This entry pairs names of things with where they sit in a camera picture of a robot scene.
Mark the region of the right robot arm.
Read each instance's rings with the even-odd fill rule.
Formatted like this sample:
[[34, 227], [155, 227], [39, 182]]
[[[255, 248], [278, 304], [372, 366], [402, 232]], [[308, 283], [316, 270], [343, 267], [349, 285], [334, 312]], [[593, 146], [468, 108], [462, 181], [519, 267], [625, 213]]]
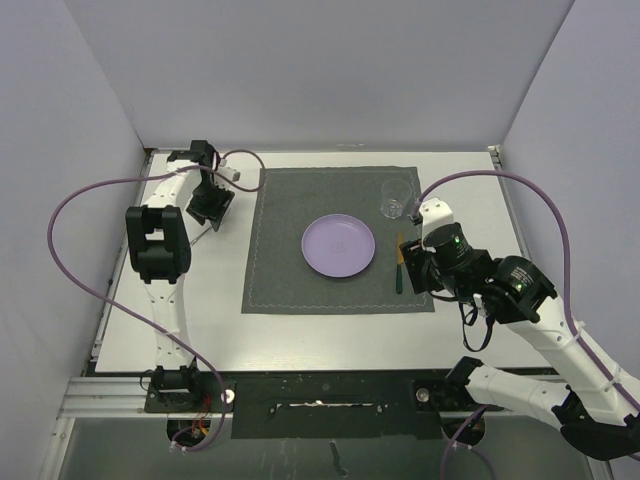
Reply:
[[475, 402], [535, 418], [597, 460], [638, 454], [638, 379], [565, 314], [554, 285], [532, 262], [492, 258], [472, 248], [459, 223], [405, 242], [400, 252], [415, 293], [449, 292], [465, 327], [484, 318], [490, 339], [496, 325], [506, 326], [563, 379], [560, 384], [534, 380], [467, 355], [445, 378], [444, 394], [452, 406], [464, 409]]

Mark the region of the clear drinking glass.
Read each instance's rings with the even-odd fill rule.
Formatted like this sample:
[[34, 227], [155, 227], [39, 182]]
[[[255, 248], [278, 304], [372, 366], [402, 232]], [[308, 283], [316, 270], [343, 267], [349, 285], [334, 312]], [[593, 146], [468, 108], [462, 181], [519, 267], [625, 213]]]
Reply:
[[412, 196], [411, 185], [401, 179], [387, 180], [381, 188], [380, 211], [385, 218], [400, 218]]

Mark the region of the grey cloth napkin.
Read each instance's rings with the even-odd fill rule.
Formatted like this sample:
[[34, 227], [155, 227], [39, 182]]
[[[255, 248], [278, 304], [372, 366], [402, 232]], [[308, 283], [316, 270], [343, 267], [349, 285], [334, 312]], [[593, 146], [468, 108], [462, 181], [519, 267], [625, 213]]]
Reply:
[[242, 310], [273, 315], [434, 311], [397, 263], [397, 242], [420, 231], [381, 211], [393, 180], [421, 191], [414, 167], [267, 169], [254, 210]]

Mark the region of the silver fork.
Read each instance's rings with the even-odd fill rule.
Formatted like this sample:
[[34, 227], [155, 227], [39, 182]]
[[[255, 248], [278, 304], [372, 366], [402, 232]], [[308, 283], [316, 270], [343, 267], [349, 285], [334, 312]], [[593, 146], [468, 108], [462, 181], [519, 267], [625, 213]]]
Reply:
[[208, 226], [207, 228], [205, 228], [202, 232], [200, 232], [199, 234], [197, 234], [191, 241], [190, 241], [190, 246], [193, 247], [194, 245], [196, 245], [199, 240], [206, 235], [210, 230], [212, 230], [211, 226]]

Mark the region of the purple plate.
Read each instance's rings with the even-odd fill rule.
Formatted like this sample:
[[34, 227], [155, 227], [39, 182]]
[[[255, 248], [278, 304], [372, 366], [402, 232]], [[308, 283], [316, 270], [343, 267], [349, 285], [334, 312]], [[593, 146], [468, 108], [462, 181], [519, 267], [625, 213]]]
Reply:
[[330, 278], [348, 278], [364, 271], [376, 252], [370, 228], [356, 217], [330, 214], [304, 231], [301, 251], [306, 263]]

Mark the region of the green handled knife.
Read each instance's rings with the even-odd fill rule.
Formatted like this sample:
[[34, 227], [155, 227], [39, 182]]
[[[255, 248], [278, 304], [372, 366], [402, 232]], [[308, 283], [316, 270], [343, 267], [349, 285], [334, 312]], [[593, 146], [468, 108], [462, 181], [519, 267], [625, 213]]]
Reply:
[[404, 240], [403, 233], [401, 231], [398, 231], [396, 235], [396, 274], [395, 274], [395, 292], [397, 295], [401, 295], [403, 293], [402, 265], [404, 262], [404, 258], [401, 251], [401, 245], [403, 243], [403, 240]]

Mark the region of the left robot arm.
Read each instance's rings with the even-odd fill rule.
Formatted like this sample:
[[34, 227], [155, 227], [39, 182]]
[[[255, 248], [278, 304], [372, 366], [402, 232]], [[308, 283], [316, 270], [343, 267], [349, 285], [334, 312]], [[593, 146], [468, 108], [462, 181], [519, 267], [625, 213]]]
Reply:
[[156, 335], [156, 368], [150, 394], [166, 399], [182, 411], [196, 408], [205, 398], [191, 345], [184, 307], [184, 280], [191, 266], [191, 246], [184, 214], [199, 225], [218, 230], [234, 193], [214, 180], [206, 170], [186, 170], [191, 165], [215, 169], [216, 149], [205, 140], [194, 140], [187, 150], [172, 152], [163, 179], [150, 197], [125, 214], [129, 258], [139, 274], [152, 311], [152, 320], [163, 328]]

